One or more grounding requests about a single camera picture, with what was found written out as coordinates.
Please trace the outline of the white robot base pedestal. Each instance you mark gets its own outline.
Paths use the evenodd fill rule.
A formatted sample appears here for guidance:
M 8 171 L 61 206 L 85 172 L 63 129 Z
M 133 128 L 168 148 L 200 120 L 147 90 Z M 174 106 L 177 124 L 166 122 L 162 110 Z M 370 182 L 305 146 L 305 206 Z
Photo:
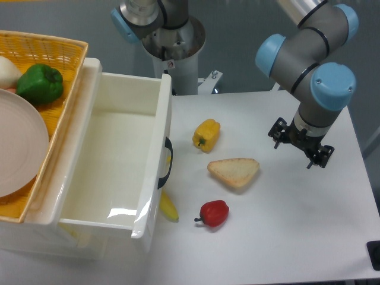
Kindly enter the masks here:
M 153 61 L 155 76 L 171 76 L 173 94 L 218 92 L 222 72 L 213 70 L 207 77 L 198 76 L 198 55 L 205 45 L 205 29 L 196 18 L 189 17 L 184 26 L 175 30 L 158 28 L 142 39 L 142 45 Z

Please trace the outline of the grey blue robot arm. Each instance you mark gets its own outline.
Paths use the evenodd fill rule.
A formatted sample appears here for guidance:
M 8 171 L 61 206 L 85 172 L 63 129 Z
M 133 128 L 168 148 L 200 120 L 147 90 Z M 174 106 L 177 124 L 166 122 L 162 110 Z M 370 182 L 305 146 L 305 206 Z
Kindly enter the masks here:
M 276 144 L 302 150 L 311 165 L 325 167 L 334 148 L 321 141 L 356 90 L 353 72 L 327 62 L 327 57 L 356 34 L 359 19 L 351 7 L 328 1 L 279 5 L 298 33 L 268 37 L 255 64 L 300 104 L 291 123 L 278 119 L 268 134 Z M 111 18 L 127 42 L 142 43 L 157 77 L 171 76 L 173 94 L 198 94 L 198 54 L 205 44 L 205 29 L 189 14 L 187 1 L 123 1 Z

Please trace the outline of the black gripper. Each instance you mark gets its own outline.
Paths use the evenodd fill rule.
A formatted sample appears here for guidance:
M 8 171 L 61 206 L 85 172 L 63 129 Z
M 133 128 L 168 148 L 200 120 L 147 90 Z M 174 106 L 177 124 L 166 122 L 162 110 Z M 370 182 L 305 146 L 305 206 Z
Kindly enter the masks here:
M 312 136 L 304 126 L 297 127 L 295 119 L 288 125 L 283 118 L 278 118 L 268 132 L 268 136 L 275 142 L 274 149 L 283 144 L 291 144 L 304 152 L 310 160 L 307 169 L 312 166 L 325 167 L 335 148 L 330 145 L 322 145 L 325 134 Z

